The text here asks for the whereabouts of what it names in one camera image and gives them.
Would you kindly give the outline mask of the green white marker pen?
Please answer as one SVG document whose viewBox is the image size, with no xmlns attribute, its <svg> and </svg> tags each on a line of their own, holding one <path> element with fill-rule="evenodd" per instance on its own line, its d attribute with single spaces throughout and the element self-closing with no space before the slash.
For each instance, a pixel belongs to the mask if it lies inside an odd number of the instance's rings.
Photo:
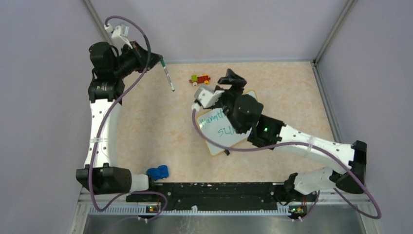
<svg viewBox="0 0 413 234">
<path fill-rule="evenodd" d="M 168 81 L 168 83 L 169 83 L 169 85 L 170 85 L 170 87 L 171 87 L 171 90 L 172 90 L 173 92 L 175 92 L 175 87 L 174 87 L 174 85 L 173 85 L 173 83 L 172 83 L 171 77 L 170 77 L 170 75 L 169 75 L 169 71 L 168 71 L 168 69 L 167 69 L 167 66 L 166 66 L 166 63 L 165 63 L 163 57 L 161 57 L 160 62 L 161 62 L 162 68 L 163 68 L 163 70 L 164 70 L 164 73 L 165 73 L 165 75 L 166 75 L 167 81 Z"/>
</svg>

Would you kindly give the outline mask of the yellow framed whiteboard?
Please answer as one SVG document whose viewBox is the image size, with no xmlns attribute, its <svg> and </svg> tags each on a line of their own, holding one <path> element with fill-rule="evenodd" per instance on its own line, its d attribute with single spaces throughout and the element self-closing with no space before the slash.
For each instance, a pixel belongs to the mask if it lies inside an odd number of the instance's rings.
<svg viewBox="0 0 413 234">
<path fill-rule="evenodd" d="M 225 111 L 218 107 L 218 101 L 208 109 L 193 110 L 192 123 L 201 136 L 206 137 L 209 153 L 216 156 L 247 139 L 249 133 L 238 134 L 227 118 Z"/>
</svg>

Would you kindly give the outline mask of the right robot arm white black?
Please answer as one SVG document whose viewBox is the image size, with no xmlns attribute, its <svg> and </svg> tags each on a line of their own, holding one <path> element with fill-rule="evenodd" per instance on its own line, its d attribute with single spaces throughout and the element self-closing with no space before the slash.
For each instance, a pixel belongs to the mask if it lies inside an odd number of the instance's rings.
<svg viewBox="0 0 413 234">
<path fill-rule="evenodd" d="M 351 194 L 365 190 L 367 144 L 357 140 L 352 144 L 328 141 L 306 134 L 281 120 L 268 117 L 263 105 L 244 94 L 247 81 L 227 69 L 215 87 L 222 91 L 217 104 L 238 134 L 248 133 L 247 141 L 255 148 L 285 149 L 317 161 L 324 168 L 309 173 L 293 173 L 284 182 L 286 196 L 300 200 L 316 190 L 340 189 Z"/>
</svg>

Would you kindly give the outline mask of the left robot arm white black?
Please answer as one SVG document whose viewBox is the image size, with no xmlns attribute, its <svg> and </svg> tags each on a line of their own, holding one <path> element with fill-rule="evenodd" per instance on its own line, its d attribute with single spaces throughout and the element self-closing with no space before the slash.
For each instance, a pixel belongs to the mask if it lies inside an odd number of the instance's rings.
<svg viewBox="0 0 413 234">
<path fill-rule="evenodd" d="M 76 180 L 95 195 L 137 191 L 142 200 L 151 201 L 156 188 L 150 185 L 150 177 L 118 166 L 116 129 L 125 94 L 123 79 L 133 72 L 143 74 L 150 70 L 161 56 L 136 41 L 120 49 L 98 42 L 89 48 L 89 53 L 94 66 L 88 87 L 92 124 L 87 158 L 83 168 L 76 171 Z"/>
</svg>

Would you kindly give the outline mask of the blue toy car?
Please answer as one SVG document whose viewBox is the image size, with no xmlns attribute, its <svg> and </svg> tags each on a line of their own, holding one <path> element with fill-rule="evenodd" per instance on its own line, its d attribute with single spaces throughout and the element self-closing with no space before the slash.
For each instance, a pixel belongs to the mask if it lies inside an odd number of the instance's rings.
<svg viewBox="0 0 413 234">
<path fill-rule="evenodd" d="M 167 165 L 160 165 L 156 168 L 149 168 L 146 174 L 151 177 L 154 181 L 166 179 L 169 177 L 169 169 Z"/>
</svg>

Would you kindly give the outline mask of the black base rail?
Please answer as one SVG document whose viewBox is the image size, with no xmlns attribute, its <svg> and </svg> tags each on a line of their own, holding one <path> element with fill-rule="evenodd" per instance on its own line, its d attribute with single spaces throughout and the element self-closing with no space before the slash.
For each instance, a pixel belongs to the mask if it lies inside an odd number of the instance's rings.
<svg viewBox="0 0 413 234">
<path fill-rule="evenodd" d="M 154 183 L 149 195 L 131 194 L 127 202 L 155 205 L 166 197 L 167 211 L 190 210 L 196 206 L 200 211 L 270 211 L 281 205 L 294 202 L 313 202 L 316 195 L 302 195 L 273 182 L 239 182 L 239 183 Z"/>
</svg>

